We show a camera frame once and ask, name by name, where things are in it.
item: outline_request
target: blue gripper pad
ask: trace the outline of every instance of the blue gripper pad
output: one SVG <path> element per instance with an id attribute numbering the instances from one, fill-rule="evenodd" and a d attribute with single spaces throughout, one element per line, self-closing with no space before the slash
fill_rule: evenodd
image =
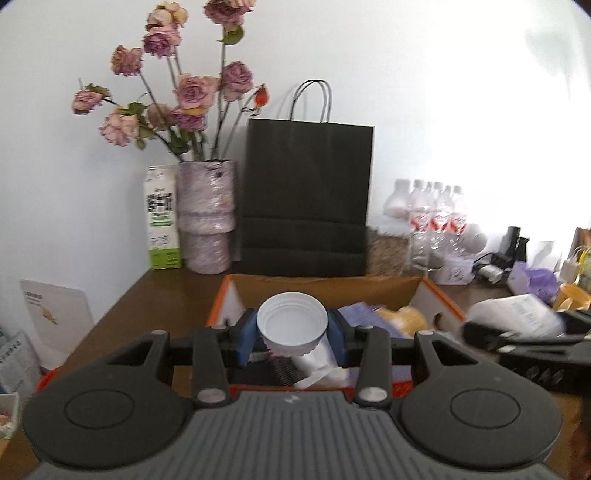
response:
<path id="1" fill-rule="evenodd" d="M 257 311 L 258 309 L 248 309 L 238 320 L 238 324 L 241 324 L 242 327 L 238 342 L 238 361 L 243 367 L 248 365 L 248 357 L 251 356 L 252 349 L 259 336 L 256 326 Z"/>
<path id="2" fill-rule="evenodd" d="M 345 334 L 340 327 L 336 314 L 338 310 L 327 309 L 329 326 L 326 329 L 326 336 L 329 339 L 330 348 L 333 351 L 337 365 L 347 365 L 347 349 L 345 348 Z"/>

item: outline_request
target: small box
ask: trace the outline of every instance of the small box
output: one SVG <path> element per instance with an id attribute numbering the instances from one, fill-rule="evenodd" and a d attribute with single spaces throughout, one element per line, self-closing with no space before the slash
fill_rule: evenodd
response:
<path id="1" fill-rule="evenodd" d="M 0 395 L 0 415 L 9 418 L 7 424 L 0 424 L 0 439 L 10 440 L 17 431 L 18 418 L 20 416 L 18 393 Z"/>
<path id="2" fill-rule="evenodd" d="M 226 276 L 220 286 L 207 325 L 235 325 L 247 308 L 258 308 L 273 295 L 289 291 L 312 295 L 326 308 L 341 308 L 360 301 L 392 311 L 415 307 L 434 329 L 437 324 L 456 338 L 466 318 L 464 312 L 426 278 L 281 278 L 232 274 Z M 406 392 L 411 384 L 396 382 L 393 385 L 395 396 Z M 232 394 L 251 389 L 248 385 L 230 386 Z M 340 390 L 352 398 L 353 387 Z"/>
<path id="3" fill-rule="evenodd" d="M 437 285 L 468 285 L 474 280 L 473 268 L 474 259 L 472 257 L 446 255 L 443 266 L 435 276 L 435 283 Z"/>
<path id="4" fill-rule="evenodd" d="M 148 167 L 144 182 L 148 221 L 150 267 L 180 268 L 181 252 L 177 230 L 176 168 L 174 165 Z"/>

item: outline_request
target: gray ribbed surface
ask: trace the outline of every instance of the gray ribbed surface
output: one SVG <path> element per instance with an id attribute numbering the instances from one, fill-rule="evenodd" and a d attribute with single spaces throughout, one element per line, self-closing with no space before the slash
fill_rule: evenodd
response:
<path id="1" fill-rule="evenodd" d="M 245 392 L 201 410 L 181 437 L 152 459 L 109 472 L 41 465 L 27 480 L 557 480 L 543 466 L 471 473 L 414 450 L 383 411 L 342 393 Z"/>

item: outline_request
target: white package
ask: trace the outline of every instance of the white package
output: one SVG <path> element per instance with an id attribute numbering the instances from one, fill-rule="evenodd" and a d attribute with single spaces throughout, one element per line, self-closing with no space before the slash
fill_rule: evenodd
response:
<path id="1" fill-rule="evenodd" d="M 560 317 L 531 294 L 477 303 L 468 311 L 467 321 L 532 337 L 564 333 Z"/>

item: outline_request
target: brown item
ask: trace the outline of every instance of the brown item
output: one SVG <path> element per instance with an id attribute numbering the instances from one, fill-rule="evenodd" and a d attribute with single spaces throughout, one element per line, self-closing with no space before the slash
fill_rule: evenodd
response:
<path id="1" fill-rule="evenodd" d="M 378 235 L 369 231 L 368 269 L 370 275 L 401 275 L 408 252 L 408 239 Z"/>

